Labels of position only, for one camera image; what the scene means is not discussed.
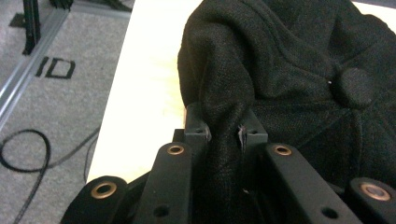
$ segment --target black cap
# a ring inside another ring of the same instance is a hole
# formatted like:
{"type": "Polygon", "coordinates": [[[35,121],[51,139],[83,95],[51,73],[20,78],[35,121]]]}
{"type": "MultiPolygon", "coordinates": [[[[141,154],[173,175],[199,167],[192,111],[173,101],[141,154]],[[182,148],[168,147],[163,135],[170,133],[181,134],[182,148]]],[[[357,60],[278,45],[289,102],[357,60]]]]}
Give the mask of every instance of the black cap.
{"type": "Polygon", "coordinates": [[[236,133],[248,109],[325,180],[396,188],[396,36],[349,0],[205,0],[178,72],[184,104],[199,101],[212,132],[202,195],[224,223],[245,223],[236,133]]]}

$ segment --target hat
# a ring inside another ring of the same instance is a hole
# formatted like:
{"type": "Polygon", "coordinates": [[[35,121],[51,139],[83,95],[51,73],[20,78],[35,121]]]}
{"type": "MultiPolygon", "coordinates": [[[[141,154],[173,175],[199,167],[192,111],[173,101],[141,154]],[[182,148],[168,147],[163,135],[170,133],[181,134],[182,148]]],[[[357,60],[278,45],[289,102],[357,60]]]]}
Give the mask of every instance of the hat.
{"type": "Polygon", "coordinates": [[[177,66],[184,105],[200,102],[212,134],[198,193],[213,218],[247,221],[237,132],[249,109],[326,181],[396,188],[396,36],[349,0],[204,0],[177,66]]]}

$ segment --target black stand leg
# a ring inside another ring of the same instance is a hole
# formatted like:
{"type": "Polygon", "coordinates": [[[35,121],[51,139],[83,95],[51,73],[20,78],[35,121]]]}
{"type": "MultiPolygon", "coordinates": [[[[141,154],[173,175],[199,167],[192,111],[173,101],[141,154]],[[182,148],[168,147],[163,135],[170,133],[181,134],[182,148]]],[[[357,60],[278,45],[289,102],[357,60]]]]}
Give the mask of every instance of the black stand leg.
{"type": "Polygon", "coordinates": [[[26,45],[23,54],[29,55],[40,39],[40,19],[37,0],[23,0],[26,24],[26,45]]]}

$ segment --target table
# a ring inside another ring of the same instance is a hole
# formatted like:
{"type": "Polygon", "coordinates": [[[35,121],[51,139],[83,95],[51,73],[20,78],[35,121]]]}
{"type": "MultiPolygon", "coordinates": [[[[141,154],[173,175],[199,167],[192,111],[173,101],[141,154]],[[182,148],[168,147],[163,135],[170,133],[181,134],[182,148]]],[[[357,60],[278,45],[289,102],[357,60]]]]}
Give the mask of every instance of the table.
{"type": "MultiPolygon", "coordinates": [[[[202,0],[136,0],[113,80],[88,182],[127,182],[151,169],[158,149],[183,128],[177,54],[184,25],[202,0]]],[[[396,9],[355,3],[396,32],[396,9]]]]}

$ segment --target floor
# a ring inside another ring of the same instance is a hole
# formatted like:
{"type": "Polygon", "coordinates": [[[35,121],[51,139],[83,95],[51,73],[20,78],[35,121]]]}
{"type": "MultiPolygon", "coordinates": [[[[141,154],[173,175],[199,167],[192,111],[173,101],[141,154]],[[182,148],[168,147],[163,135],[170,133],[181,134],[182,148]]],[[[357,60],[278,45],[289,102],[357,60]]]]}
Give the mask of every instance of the floor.
{"type": "MultiPolygon", "coordinates": [[[[38,4],[44,24],[53,8],[38,4]]],[[[0,223],[59,223],[85,185],[129,19],[81,11],[71,8],[0,132],[0,223]]],[[[22,12],[0,1],[2,86],[29,59],[24,29],[8,26],[22,12]]]]}

